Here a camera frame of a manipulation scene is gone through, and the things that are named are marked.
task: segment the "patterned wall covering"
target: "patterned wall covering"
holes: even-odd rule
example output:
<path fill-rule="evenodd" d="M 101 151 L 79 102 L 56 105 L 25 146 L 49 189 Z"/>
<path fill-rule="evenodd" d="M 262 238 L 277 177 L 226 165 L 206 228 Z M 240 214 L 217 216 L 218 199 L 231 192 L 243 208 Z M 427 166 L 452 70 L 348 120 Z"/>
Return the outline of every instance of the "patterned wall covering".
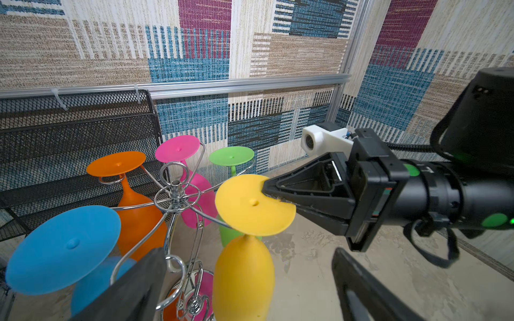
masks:
<path fill-rule="evenodd" d="M 386 141 L 428 143 L 476 72 L 513 66 L 513 51 L 512 1 L 376 2 L 337 122 L 371 127 Z"/>
<path fill-rule="evenodd" d="M 337 73 L 358 0 L 0 0 L 0 87 L 70 87 Z M 163 139 L 191 134 L 207 156 L 256 152 L 262 173 L 304 157 L 332 87 L 155 101 Z M 212 181 L 224 168 L 207 160 Z"/>

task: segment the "black mesh shelf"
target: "black mesh shelf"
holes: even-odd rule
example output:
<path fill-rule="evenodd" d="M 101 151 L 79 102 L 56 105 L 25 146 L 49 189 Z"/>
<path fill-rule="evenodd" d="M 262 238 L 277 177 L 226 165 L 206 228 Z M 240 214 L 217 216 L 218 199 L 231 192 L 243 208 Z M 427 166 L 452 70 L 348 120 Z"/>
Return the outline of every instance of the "black mesh shelf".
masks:
<path fill-rule="evenodd" d="M 158 160 L 146 162 L 143 166 L 150 172 L 156 174 L 162 163 Z M 128 172 L 127 177 L 131 178 L 138 175 L 146 175 L 140 168 Z M 92 188 L 95 186 L 101 186 L 102 184 L 98 181 L 97 177 L 93 177 L 89 174 L 75 176 L 71 178 L 65 178 L 53 182 L 47 182 L 37 185 L 31 185 L 27 187 L 15 188 L 13 190 L 3 192 L 0 197 L 4 202 L 3 208 L 12 207 L 20 204 L 35 202 L 41 199 L 55 197 L 59 195 L 69 194 Z"/>
<path fill-rule="evenodd" d="M 54 96 L 0 99 L 0 209 L 12 217 L 0 227 L 0 241 L 78 206 L 115 206 L 120 184 L 103 185 L 86 173 L 100 157 L 135 150 L 146 154 L 152 175 L 161 166 L 154 155 L 160 127 L 147 91 L 59 97 L 67 110 Z M 158 190 L 140 168 L 127 177 L 142 194 Z"/>
<path fill-rule="evenodd" d="M 153 198 L 155 193 L 159 190 L 159 187 L 155 183 L 148 183 L 132 188 L 134 191 Z M 87 205 L 103 205 L 108 207 L 117 206 L 123 191 L 116 191 L 102 196 L 88 198 L 83 201 L 74 202 L 51 209 L 40 211 L 25 216 L 21 216 L 20 220 L 29 227 L 29 231 L 25 230 L 16 220 L 12 219 L 5 225 L 0 227 L 0 242 L 8 240 L 10 238 L 27 234 L 28 232 L 36 229 L 38 226 L 49 220 L 50 218 L 61 214 L 67 210 L 72 210 L 76 207 L 87 206 Z"/>

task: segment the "blue striped pattern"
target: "blue striped pattern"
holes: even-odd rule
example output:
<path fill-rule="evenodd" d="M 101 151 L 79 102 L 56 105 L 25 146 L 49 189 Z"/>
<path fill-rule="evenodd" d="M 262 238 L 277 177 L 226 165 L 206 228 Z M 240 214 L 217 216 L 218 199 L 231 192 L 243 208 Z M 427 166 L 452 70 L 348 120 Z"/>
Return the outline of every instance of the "blue striped pattern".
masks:
<path fill-rule="evenodd" d="M 255 151 L 255 172 L 252 174 L 262 174 L 268 171 L 270 147 Z"/>
<path fill-rule="evenodd" d="M 346 8 L 344 9 L 343 20 L 341 21 L 341 26 L 339 27 L 339 38 L 347 39 L 350 36 L 350 29 L 352 28 L 352 23 L 355 18 L 356 10 L 357 0 L 346 1 Z"/>
<path fill-rule="evenodd" d="M 163 135 L 203 128 L 228 120 L 228 95 L 183 97 L 157 104 Z"/>
<path fill-rule="evenodd" d="M 282 118 L 280 120 L 280 129 L 279 129 L 279 141 L 278 143 L 284 143 L 289 141 L 290 132 L 292 127 L 292 119 L 294 116 L 294 111 L 287 111 L 282 114 Z"/>
<path fill-rule="evenodd" d="M 296 123 L 294 139 L 302 137 L 304 127 L 324 122 L 327 112 L 328 105 L 301 109 Z"/>
<path fill-rule="evenodd" d="M 152 43 L 150 37 L 150 27 L 146 26 L 146 36 L 148 38 L 148 43 Z M 152 32 L 154 34 L 154 38 L 158 39 L 160 34 L 164 34 L 164 28 L 160 27 L 160 33 L 157 32 L 157 27 L 152 27 Z M 193 40 L 196 40 L 195 31 L 193 30 Z M 182 39 L 184 36 L 189 37 L 189 43 L 191 42 L 191 33 L 190 31 L 186 31 L 186 35 L 184 35 L 184 31 L 181 30 Z M 168 43 L 172 42 L 172 35 L 175 35 L 175 43 L 179 44 L 180 41 L 178 39 L 178 29 L 175 28 L 175 32 L 171 32 L 171 28 L 167 27 L 166 35 L 168 37 Z M 162 45 L 164 46 L 163 51 L 166 52 L 166 42 L 162 40 Z M 160 57 L 160 46 L 159 42 L 155 42 L 155 53 L 157 57 Z M 174 81 L 199 81 L 199 80 L 218 80 L 218 79 L 227 79 L 228 71 L 229 71 L 229 61 L 228 55 L 220 53 L 220 56 L 226 56 L 226 58 L 208 58 L 206 52 L 200 52 L 201 46 L 190 46 L 188 48 L 189 52 L 185 54 L 188 57 L 196 57 L 196 58 L 184 58 L 184 59 L 174 59 L 171 57 L 168 58 L 154 58 L 154 49 L 153 46 L 150 46 L 150 59 L 148 59 L 148 65 L 150 69 L 150 77 L 152 78 L 153 83 L 161 83 L 161 82 L 174 82 Z"/>
<path fill-rule="evenodd" d="M 228 145 L 264 149 L 278 144 L 282 114 L 228 123 Z"/>
<path fill-rule="evenodd" d="M 34 3 L 42 3 L 42 4 L 55 4 L 55 5 L 61 4 L 61 1 L 58 1 L 58 0 L 38 0 L 38 1 L 23 0 L 23 2 L 34 2 Z M 25 6 L 6 6 L 6 5 L 3 5 L 2 2 L 0 2 L 0 14 L 7 14 L 7 11 L 27 12 L 27 13 L 37 13 L 37 14 L 64 15 L 64 11 L 60 10 L 60 9 L 36 8 L 36 7 L 25 7 Z"/>
<path fill-rule="evenodd" d="M 370 64 L 353 111 L 407 130 L 433 78 L 433 73 Z"/>
<path fill-rule="evenodd" d="M 352 112 L 349 111 L 349 110 L 345 110 L 345 109 L 340 108 L 337 111 L 335 123 L 338 124 L 341 127 L 346 127 L 348 125 L 348 120 L 350 119 L 350 114 L 351 113 Z"/>
<path fill-rule="evenodd" d="M 273 32 L 289 34 L 292 21 L 292 11 L 295 1 L 278 0 L 275 5 L 275 13 L 273 19 Z"/>
<path fill-rule="evenodd" d="M 296 2 L 289 35 L 337 38 L 345 8 L 345 0 Z"/>

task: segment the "black cable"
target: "black cable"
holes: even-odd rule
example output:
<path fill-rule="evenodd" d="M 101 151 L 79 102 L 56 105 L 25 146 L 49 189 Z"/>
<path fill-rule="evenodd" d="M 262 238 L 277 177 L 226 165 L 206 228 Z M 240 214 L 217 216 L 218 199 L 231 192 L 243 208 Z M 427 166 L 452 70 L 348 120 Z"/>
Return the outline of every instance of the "black cable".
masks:
<path fill-rule="evenodd" d="M 387 147 L 393 150 L 401 150 L 403 152 L 414 152 L 414 153 L 433 153 L 434 149 L 430 145 L 415 145 L 415 144 L 396 144 L 396 143 L 385 143 Z"/>
<path fill-rule="evenodd" d="M 432 253 L 429 253 L 422 248 L 420 248 L 412 239 L 412 235 L 416 229 L 416 225 L 421 223 L 421 220 L 417 220 L 415 222 L 411 222 L 403 227 L 403 235 L 409 240 L 412 246 L 425 258 L 428 262 L 434 264 L 437 267 L 447 269 L 452 264 L 454 264 L 458 258 L 460 257 L 460 251 L 457 246 L 457 236 L 450 229 L 446 228 L 446 233 L 448 233 L 448 259 L 443 259 L 442 257 L 438 257 Z"/>
<path fill-rule="evenodd" d="M 462 99 L 464 98 L 464 94 L 468 90 L 469 85 L 464 88 L 464 90 L 461 92 L 461 94 L 458 96 L 457 100 L 453 103 L 448 113 L 437 123 L 437 125 L 432 130 L 432 134 L 430 135 L 430 145 L 434 149 L 434 152 L 436 152 L 439 156 L 446 158 L 452 162 L 458 162 L 458 159 L 453 157 L 451 154 L 445 152 L 439 143 L 441 140 L 441 137 L 443 136 L 444 132 L 446 131 L 446 128 L 448 128 L 448 125 L 450 124 L 453 116 L 455 115 L 455 112 L 457 111 L 457 108 L 461 104 Z"/>
<path fill-rule="evenodd" d="M 414 152 L 414 153 L 437 153 L 439 156 L 446 158 L 451 161 L 457 161 L 455 157 L 451 154 L 445 152 L 439 143 L 441 140 L 441 136 L 445 132 L 446 128 L 450 124 L 450 121 L 455 115 L 458 106 L 461 104 L 461 101 L 464 97 L 464 94 L 468 90 L 468 86 L 464 89 L 463 92 L 459 95 L 457 100 L 453 103 L 448 113 L 437 123 L 437 125 L 432 130 L 430 134 L 430 145 L 416 145 L 416 144 L 396 144 L 396 143 L 388 143 L 385 144 L 392 150 L 401 150 L 403 152 Z"/>

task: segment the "concrete floor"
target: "concrete floor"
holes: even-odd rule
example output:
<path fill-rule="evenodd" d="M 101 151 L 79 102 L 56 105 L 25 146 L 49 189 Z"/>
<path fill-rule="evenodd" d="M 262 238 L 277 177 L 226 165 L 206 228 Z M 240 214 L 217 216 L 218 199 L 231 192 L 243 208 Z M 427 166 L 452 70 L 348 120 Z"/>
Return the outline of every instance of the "concrete floor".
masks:
<path fill-rule="evenodd" d="M 285 173 L 297 164 L 268 173 Z M 172 253 L 187 260 L 194 231 L 179 220 Z M 276 286 L 269 321 L 342 320 L 331 271 L 334 250 L 348 250 L 344 237 L 334 236 L 297 215 L 283 233 L 263 238 L 275 264 Z M 446 255 L 446 239 L 434 234 L 416 240 L 440 256 Z M 218 228 L 205 227 L 199 258 L 207 270 L 222 251 Z M 461 250 L 461 258 L 445 270 L 432 266 L 404 238 L 402 229 L 384 226 L 366 253 L 352 255 L 391 292 L 426 320 L 512 320 L 514 282 Z M 169 275 L 162 295 L 174 283 Z M 42 296 L 18 295 L 10 321 L 56 321 L 70 318 L 72 287 Z"/>

